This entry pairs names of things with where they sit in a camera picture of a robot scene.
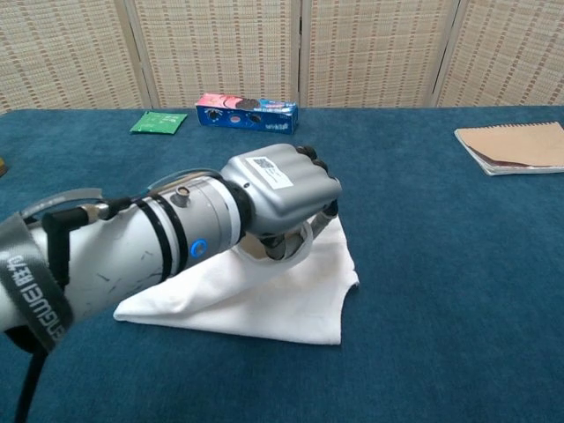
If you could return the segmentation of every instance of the woven panel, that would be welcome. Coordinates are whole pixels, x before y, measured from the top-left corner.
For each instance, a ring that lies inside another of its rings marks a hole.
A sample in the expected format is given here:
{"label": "woven panel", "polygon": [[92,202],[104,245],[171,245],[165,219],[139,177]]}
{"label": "woven panel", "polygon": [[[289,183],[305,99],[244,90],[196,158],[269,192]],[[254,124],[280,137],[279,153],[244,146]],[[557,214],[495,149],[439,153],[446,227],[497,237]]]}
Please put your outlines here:
{"label": "woven panel", "polygon": [[0,5],[0,109],[141,106],[111,0]]}
{"label": "woven panel", "polygon": [[139,0],[137,15],[162,107],[203,93],[294,100],[289,0]]}
{"label": "woven panel", "polygon": [[449,0],[313,0],[307,104],[421,106],[450,7]]}
{"label": "woven panel", "polygon": [[562,0],[471,0],[439,106],[564,104]]}

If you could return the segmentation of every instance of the green packet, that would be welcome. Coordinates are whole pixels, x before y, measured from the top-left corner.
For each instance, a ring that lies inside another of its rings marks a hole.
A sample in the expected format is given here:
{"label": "green packet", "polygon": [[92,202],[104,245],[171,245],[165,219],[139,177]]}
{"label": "green packet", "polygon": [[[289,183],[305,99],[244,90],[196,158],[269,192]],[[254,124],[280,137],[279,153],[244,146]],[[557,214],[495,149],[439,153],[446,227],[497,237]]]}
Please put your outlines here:
{"label": "green packet", "polygon": [[174,134],[187,114],[145,112],[130,132],[151,132],[154,134]]}

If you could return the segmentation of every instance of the blue carpet surface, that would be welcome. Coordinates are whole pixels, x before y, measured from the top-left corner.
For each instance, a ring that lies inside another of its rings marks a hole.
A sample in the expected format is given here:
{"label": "blue carpet surface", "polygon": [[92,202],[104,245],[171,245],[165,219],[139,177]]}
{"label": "blue carpet surface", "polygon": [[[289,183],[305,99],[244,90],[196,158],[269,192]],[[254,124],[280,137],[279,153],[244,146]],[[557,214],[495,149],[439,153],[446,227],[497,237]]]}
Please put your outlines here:
{"label": "blue carpet surface", "polygon": [[[115,322],[73,327],[32,422],[562,422],[564,174],[486,176],[453,131],[560,121],[564,107],[304,109],[292,136],[129,133],[142,110],[0,117],[0,220],[80,187],[137,194],[274,143],[313,145],[342,182],[360,287],[340,346]],[[29,356],[0,337],[0,421]]]}

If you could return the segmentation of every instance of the white label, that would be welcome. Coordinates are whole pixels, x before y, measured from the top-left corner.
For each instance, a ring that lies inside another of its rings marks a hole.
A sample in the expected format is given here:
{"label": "white label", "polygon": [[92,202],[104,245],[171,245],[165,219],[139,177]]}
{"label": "white label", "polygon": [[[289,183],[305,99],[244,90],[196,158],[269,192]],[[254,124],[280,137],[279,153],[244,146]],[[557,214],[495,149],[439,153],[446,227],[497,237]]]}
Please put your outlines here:
{"label": "white label", "polygon": [[247,157],[247,162],[268,182],[272,189],[293,186],[290,178],[268,157]]}

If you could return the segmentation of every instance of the white cloth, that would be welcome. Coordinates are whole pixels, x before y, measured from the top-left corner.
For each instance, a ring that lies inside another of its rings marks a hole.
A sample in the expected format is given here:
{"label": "white cloth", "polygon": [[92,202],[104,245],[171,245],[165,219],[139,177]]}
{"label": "white cloth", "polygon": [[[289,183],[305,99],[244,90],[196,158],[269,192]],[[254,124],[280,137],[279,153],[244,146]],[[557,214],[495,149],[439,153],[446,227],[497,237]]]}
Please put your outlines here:
{"label": "white cloth", "polygon": [[118,321],[283,341],[341,342],[341,310],[359,283],[339,219],[281,262],[241,246],[122,301]]}

